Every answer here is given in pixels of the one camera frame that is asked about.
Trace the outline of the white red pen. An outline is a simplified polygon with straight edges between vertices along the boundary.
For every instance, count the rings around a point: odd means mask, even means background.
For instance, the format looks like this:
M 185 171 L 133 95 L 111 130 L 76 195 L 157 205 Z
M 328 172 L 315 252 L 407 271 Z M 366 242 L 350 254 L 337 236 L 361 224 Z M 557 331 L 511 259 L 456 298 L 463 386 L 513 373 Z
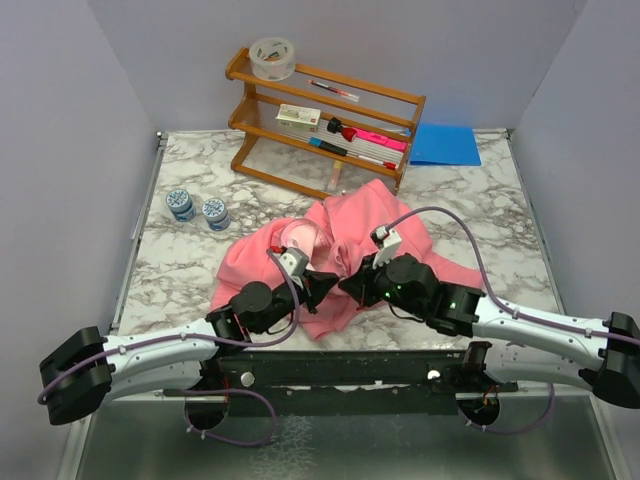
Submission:
M 376 159 L 376 158 L 369 157 L 369 156 L 366 156 L 366 155 L 348 153 L 347 157 L 357 158 L 357 159 L 362 160 L 364 162 L 375 164 L 375 165 L 378 165 L 380 167 L 383 167 L 383 168 L 391 170 L 391 171 L 395 171 L 397 169 L 397 164 L 394 163 L 394 162 L 380 160 L 380 159 Z

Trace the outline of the blue black marker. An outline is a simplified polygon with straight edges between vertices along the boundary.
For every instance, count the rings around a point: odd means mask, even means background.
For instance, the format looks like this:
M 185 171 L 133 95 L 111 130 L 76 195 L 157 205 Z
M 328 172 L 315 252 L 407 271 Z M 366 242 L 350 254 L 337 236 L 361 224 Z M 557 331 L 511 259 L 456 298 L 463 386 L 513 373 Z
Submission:
M 332 153 L 334 155 L 338 155 L 342 157 L 348 155 L 348 151 L 346 149 L 316 137 L 311 137 L 308 141 L 308 144 L 320 150 Z

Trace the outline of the pink highlighter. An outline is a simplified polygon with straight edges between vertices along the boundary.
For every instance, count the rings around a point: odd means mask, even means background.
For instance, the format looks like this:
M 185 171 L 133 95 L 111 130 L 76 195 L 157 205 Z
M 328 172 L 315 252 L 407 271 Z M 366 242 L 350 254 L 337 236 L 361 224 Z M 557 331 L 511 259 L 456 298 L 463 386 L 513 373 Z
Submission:
M 359 128 L 356 128 L 355 132 L 356 132 L 356 137 L 361 140 L 368 141 L 370 143 L 374 143 L 376 145 L 380 145 L 385 148 L 389 148 L 391 150 L 395 150 L 402 153 L 404 153 L 406 150 L 406 146 L 407 146 L 406 142 L 402 142 L 385 135 L 370 132 L 367 130 L 362 130 Z

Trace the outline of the black metal base rail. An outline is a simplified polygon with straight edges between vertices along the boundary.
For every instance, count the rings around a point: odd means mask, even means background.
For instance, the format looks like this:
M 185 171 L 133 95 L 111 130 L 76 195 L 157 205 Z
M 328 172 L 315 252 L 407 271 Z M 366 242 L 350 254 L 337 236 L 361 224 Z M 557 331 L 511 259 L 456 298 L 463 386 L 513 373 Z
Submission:
M 516 391 L 489 377 L 489 346 L 464 350 L 246 350 L 200 363 L 196 392 L 248 389 L 280 415 L 454 415 L 456 397 Z

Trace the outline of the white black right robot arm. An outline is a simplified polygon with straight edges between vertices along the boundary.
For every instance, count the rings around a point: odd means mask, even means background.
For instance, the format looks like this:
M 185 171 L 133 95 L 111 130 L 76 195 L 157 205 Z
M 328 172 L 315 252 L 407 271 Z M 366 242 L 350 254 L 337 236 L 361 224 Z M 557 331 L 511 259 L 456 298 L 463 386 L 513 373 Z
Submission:
M 507 342 L 460 365 L 469 390 L 530 380 L 573 385 L 618 407 L 639 406 L 639 327 L 627 314 L 581 318 L 523 308 L 441 281 L 409 254 L 382 266 L 368 256 L 339 287 L 361 307 L 386 302 L 443 335 Z

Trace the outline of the clear tape roll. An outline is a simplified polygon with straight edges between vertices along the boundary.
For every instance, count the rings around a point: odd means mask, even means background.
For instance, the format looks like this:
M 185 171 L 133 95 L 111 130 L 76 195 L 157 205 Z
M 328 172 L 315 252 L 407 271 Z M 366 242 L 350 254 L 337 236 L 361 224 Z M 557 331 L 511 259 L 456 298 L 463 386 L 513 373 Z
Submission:
M 259 79 L 278 82 L 289 78 L 296 68 L 295 49 L 280 37 L 267 37 L 249 48 L 252 73 Z

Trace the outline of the blue folder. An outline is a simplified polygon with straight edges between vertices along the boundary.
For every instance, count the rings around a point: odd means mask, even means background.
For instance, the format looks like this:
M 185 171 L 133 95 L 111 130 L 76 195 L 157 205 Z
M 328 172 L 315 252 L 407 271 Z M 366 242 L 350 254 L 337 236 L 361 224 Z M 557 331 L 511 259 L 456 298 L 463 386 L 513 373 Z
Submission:
M 409 155 L 414 166 L 481 165 L 474 131 L 469 127 L 420 123 Z

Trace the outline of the white staples box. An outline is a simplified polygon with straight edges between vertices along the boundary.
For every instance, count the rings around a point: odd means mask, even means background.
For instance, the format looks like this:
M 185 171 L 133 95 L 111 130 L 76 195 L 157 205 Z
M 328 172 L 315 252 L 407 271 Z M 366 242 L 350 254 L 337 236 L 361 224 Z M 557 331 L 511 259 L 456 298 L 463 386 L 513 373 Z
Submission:
M 276 120 L 282 127 L 290 127 L 304 132 L 316 132 L 321 119 L 319 109 L 290 104 L 281 104 Z

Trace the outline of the wooden three-tier shelf rack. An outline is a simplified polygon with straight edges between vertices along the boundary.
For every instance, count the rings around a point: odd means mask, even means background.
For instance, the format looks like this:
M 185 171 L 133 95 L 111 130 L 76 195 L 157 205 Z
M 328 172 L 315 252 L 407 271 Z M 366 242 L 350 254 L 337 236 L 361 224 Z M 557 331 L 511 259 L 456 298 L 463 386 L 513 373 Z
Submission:
M 243 96 L 231 114 L 228 125 L 243 133 L 243 143 L 231 161 L 231 169 L 289 190 L 323 199 L 349 191 L 372 179 L 379 179 L 392 193 L 398 193 L 405 175 L 412 144 L 426 98 L 342 74 L 299 64 L 286 80 L 269 82 L 251 70 L 249 50 L 240 49 L 229 61 L 225 76 L 243 85 Z M 360 97 L 348 101 L 308 83 L 317 80 Z M 316 132 L 282 127 L 276 120 L 281 104 L 319 109 L 321 119 Z M 346 141 L 327 131 L 327 122 L 337 117 L 345 126 L 359 128 L 406 142 L 404 153 L 357 137 Z M 391 171 L 357 158 L 338 156 L 308 144 L 311 137 L 342 147 L 350 154 L 361 154 L 394 162 Z M 327 190 L 335 161 L 343 163 L 336 191 Z

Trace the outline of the blue white paint jar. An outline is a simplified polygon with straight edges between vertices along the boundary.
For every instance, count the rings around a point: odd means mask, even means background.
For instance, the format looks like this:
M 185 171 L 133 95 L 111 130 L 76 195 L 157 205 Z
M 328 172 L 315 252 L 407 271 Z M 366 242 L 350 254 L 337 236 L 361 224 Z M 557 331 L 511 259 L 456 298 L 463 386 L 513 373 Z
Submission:
M 225 203 L 221 199 L 210 198 L 204 201 L 202 213 L 209 228 L 213 231 L 223 231 L 231 224 L 231 218 Z
M 196 216 L 192 197 L 184 189 L 170 191 L 166 195 L 165 202 L 174 219 L 178 222 L 190 222 Z

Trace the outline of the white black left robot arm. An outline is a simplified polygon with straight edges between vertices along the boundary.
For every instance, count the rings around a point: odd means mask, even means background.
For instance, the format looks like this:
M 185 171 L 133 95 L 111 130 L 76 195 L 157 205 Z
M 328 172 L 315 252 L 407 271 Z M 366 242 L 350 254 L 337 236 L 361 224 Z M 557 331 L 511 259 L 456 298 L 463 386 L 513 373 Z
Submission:
M 154 334 L 103 336 L 81 328 L 39 365 L 39 404 L 50 424 L 70 424 L 113 399 L 152 390 L 206 395 L 220 385 L 221 371 L 209 361 L 234 355 L 285 317 L 300 318 L 337 284 L 332 273 L 306 271 L 275 288 L 254 281 L 224 306 L 181 327 Z

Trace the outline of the pink zip jacket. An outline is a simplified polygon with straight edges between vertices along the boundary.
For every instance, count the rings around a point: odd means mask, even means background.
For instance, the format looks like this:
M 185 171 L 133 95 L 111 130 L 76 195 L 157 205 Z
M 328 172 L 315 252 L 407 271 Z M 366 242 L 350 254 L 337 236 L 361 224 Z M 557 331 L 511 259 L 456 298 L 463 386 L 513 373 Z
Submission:
M 353 275 L 365 256 L 377 252 L 371 232 L 390 224 L 411 209 L 380 181 L 373 180 L 355 193 L 315 202 L 302 218 L 276 218 L 229 247 L 218 271 L 211 310 L 224 306 L 252 281 L 271 288 L 283 283 L 266 254 L 268 247 L 295 247 L 309 257 L 311 270 L 331 272 L 341 278 Z M 394 227 L 402 244 L 398 254 L 409 253 L 428 264 L 439 280 L 472 288 L 483 286 L 478 270 L 466 268 L 433 251 L 433 241 L 417 216 Z M 360 313 L 357 304 L 337 286 L 312 315 L 302 309 L 301 327 L 313 341 L 344 330 Z

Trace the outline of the yellow pink glue stick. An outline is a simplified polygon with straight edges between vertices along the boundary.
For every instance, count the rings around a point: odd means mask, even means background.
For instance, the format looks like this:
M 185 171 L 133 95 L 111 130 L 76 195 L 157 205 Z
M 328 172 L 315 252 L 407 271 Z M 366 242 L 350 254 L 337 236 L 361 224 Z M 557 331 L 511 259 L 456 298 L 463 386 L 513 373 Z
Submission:
M 332 167 L 331 176 L 327 184 L 327 190 L 330 192 L 336 191 L 340 175 L 342 171 L 343 163 L 341 161 L 335 161 Z

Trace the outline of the red clear pen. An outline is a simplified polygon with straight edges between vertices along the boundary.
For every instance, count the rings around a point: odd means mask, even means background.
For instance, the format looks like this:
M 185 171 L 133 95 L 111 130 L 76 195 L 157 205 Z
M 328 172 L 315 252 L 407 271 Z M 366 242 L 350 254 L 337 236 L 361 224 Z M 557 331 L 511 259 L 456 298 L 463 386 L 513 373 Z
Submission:
M 354 103 L 358 103 L 360 100 L 360 97 L 356 94 L 353 94 L 351 92 L 339 89 L 337 87 L 334 87 L 332 85 L 317 81 L 317 80 L 313 80 L 313 79 L 309 79 L 308 83 L 316 88 L 331 92 L 335 95 L 340 96 L 343 99 L 346 99 L 348 101 L 354 102 Z

